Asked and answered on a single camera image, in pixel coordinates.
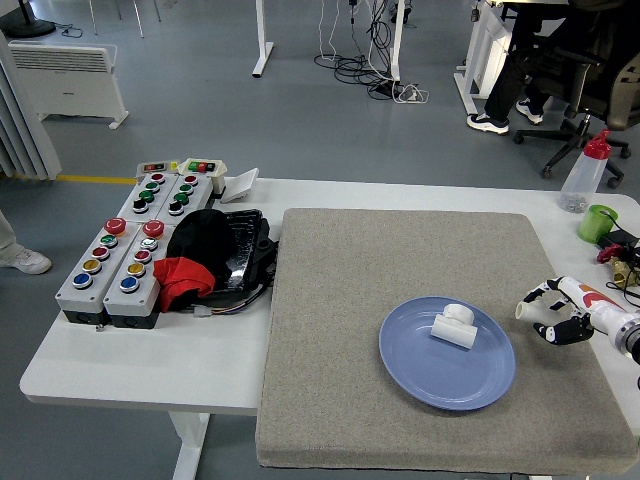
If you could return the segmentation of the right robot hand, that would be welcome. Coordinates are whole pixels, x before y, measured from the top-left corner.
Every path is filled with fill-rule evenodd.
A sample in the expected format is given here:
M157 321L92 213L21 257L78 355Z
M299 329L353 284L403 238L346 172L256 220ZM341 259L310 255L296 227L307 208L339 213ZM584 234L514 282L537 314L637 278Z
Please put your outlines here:
M549 279L528 292L515 318L531 323L553 345L586 341L598 331L624 355L632 357L639 348L639 315L572 277Z

